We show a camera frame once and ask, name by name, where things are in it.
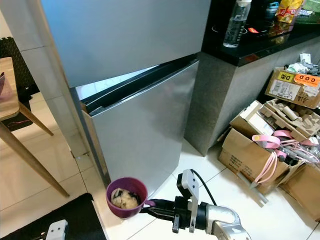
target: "wooden chair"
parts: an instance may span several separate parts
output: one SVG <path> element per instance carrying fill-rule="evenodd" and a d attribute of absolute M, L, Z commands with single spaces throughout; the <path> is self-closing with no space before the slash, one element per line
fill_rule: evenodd
<path fill-rule="evenodd" d="M 38 125 L 46 133 L 53 136 L 54 134 L 35 116 L 28 108 L 26 108 L 18 100 L 16 79 L 14 66 L 11 57 L 0 58 L 0 73 L 4 72 L 5 87 L 10 92 L 0 93 L 0 121 L 15 117 L 19 112 L 25 115 L 29 120 Z M 1 98 L 1 94 L 7 94 L 7 97 Z M 63 196 L 68 197 L 69 194 L 55 180 L 55 178 L 47 171 L 47 169 L 32 155 L 32 153 L 10 132 L 10 130 L 0 122 L 0 139 L 9 145 L 31 168 L 33 168 L 41 177 L 43 177 L 50 185 L 52 185 Z"/>

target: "chair leg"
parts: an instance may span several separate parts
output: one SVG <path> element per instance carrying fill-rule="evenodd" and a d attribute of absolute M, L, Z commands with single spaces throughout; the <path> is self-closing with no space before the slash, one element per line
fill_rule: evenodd
<path fill-rule="evenodd" d="M 0 122 L 0 139 L 9 145 L 33 170 L 43 177 L 51 186 L 65 197 L 69 194 L 57 182 L 57 180 L 48 172 L 48 170 L 36 159 L 35 156 L 9 131 L 9 129 Z"/>
<path fill-rule="evenodd" d="M 42 130 L 47 132 L 49 135 L 53 136 L 54 134 L 31 112 L 25 105 L 19 102 L 19 111 L 30 119 L 33 123 L 37 124 Z"/>

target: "refrigerator door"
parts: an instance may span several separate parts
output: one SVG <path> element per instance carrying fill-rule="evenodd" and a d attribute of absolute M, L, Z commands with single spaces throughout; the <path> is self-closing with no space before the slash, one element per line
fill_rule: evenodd
<path fill-rule="evenodd" d="M 197 60 L 161 65 L 84 101 L 105 178 L 138 178 L 150 195 L 175 170 L 197 69 Z"/>
<path fill-rule="evenodd" d="M 41 0 L 69 86 L 200 52 L 210 0 Z"/>

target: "water bottle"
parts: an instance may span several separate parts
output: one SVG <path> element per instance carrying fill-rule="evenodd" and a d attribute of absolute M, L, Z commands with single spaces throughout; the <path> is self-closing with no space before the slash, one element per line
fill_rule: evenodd
<path fill-rule="evenodd" d="M 251 1 L 252 0 L 236 0 L 224 36 L 223 46 L 228 48 L 238 47 L 250 11 Z"/>

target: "black cable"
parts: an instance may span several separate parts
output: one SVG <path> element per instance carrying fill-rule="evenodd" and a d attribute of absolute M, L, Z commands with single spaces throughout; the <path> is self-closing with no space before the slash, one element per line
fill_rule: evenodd
<path fill-rule="evenodd" d="M 210 192 L 209 188 L 207 187 L 205 181 L 202 179 L 202 177 L 195 170 L 193 170 L 193 169 L 190 169 L 190 170 L 191 170 L 192 173 L 194 173 L 200 179 L 200 181 L 202 182 L 206 192 L 209 194 L 209 197 L 211 198 L 211 201 L 213 202 L 213 205 L 217 206 L 217 203 L 216 203 L 214 197 L 211 195 L 211 192 Z"/>

